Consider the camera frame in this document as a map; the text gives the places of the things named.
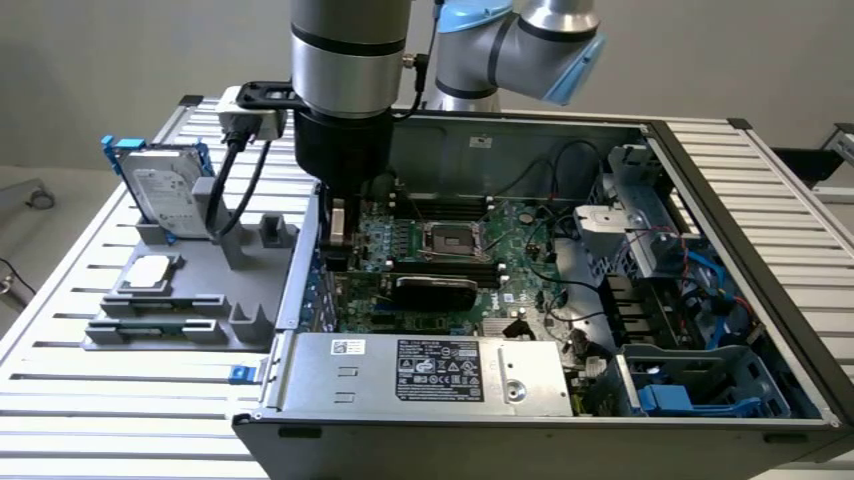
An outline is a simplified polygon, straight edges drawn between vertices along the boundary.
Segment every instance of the power supply label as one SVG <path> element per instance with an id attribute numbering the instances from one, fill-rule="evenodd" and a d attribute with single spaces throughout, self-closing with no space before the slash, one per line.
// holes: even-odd
<path id="1" fill-rule="evenodd" d="M 395 394 L 405 402 L 483 402 L 478 342 L 398 340 Z"/>

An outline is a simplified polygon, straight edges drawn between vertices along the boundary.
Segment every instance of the motherboard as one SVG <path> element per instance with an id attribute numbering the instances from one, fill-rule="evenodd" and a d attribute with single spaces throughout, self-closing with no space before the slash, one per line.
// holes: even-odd
<path id="1" fill-rule="evenodd" d="M 531 271 L 559 276 L 553 229 L 541 225 L 554 220 L 549 209 L 405 201 L 410 208 L 363 205 L 358 259 L 335 274 L 339 330 L 501 335 L 514 320 L 541 318 L 561 290 Z"/>

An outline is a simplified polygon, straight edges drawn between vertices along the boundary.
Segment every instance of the gray floor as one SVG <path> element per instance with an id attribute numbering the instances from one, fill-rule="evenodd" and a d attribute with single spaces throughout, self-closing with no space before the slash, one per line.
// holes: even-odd
<path id="1" fill-rule="evenodd" d="M 56 195 L 51 210 L 26 205 L 0 211 L 0 256 L 35 288 L 51 275 L 66 251 L 119 184 L 108 170 L 0 167 L 0 188 L 39 177 Z M 18 313 L 0 303 L 0 335 Z"/>

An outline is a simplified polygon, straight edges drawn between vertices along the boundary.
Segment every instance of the capacitor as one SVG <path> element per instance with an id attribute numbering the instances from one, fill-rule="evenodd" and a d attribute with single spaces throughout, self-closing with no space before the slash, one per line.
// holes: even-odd
<path id="1" fill-rule="evenodd" d="M 531 215 L 530 213 L 521 213 L 519 217 L 517 217 L 519 219 L 519 223 L 522 225 L 533 225 L 534 224 L 534 215 Z"/>

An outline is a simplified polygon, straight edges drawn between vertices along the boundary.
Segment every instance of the metal workbench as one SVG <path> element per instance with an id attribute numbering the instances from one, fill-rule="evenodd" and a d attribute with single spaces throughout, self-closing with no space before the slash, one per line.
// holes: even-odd
<path id="1" fill-rule="evenodd" d="M 214 106 L 215 100 L 180 106 L 154 141 L 202 137 L 216 164 L 224 149 Z M 854 379 L 852 235 L 753 131 L 725 120 L 665 120 Z M 291 134 L 274 144 L 246 223 L 268 211 L 302 222 L 312 178 L 294 161 Z M 258 149 L 239 156 L 232 169 L 231 208 Z M 255 406 L 260 393 L 259 386 L 227 384 L 231 366 L 263 355 L 79 348 L 139 240 L 138 216 L 119 187 L 0 342 L 0 478 L 266 478 L 227 420 Z M 758 478 L 852 479 L 854 453 Z"/>

